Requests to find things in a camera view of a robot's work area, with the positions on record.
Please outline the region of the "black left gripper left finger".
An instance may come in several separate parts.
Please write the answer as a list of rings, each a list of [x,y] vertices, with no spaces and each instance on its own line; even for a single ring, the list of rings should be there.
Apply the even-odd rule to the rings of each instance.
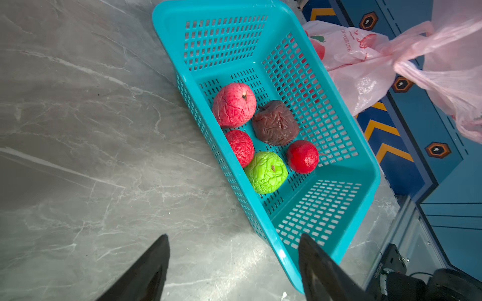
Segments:
[[[169,258],[169,239],[164,234],[97,300],[160,300]]]

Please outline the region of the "large pink-red ball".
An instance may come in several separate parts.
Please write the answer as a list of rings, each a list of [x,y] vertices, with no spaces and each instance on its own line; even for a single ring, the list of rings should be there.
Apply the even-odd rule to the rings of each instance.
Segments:
[[[243,83],[232,83],[215,96],[212,112],[221,128],[237,128],[251,120],[256,107],[257,100],[251,88]]]

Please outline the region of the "pink plastic bag with hearts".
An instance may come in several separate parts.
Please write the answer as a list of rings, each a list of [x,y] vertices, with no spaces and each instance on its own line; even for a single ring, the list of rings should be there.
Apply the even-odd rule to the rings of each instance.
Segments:
[[[481,142],[481,1],[434,1],[432,19],[392,40],[396,73],[427,90],[459,133]]]

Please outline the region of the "green ball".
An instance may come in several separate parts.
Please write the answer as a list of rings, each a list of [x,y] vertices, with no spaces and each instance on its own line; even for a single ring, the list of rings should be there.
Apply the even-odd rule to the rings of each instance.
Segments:
[[[256,153],[244,171],[254,191],[258,194],[275,192],[288,176],[284,161],[272,152]]]

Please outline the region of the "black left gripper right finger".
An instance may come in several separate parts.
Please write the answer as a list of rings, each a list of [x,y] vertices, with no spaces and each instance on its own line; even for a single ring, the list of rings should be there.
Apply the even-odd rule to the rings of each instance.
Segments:
[[[307,300],[370,300],[308,234],[298,247],[299,271]]]

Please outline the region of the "red ball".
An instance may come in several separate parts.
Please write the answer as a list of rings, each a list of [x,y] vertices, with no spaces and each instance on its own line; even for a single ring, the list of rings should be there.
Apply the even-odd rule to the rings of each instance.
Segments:
[[[254,144],[250,136],[241,130],[231,130],[225,136],[240,165],[243,168],[247,167],[255,154]]]

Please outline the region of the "dark maroon ball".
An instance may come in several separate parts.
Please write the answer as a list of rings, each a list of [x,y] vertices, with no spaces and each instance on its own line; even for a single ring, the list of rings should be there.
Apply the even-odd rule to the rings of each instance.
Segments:
[[[252,126],[259,140],[274,146],[287,145],[299,134],[294,115],[280,100],[261,107],[252,119]]]

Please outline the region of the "smooth red apple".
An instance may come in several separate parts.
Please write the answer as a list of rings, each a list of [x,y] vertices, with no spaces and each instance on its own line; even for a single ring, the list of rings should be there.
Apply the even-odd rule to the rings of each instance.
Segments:
[[[296,173],[312,173],[319,160],[320,155],[315,145],[306,140],[294,141],[287,149],[287,163]]]

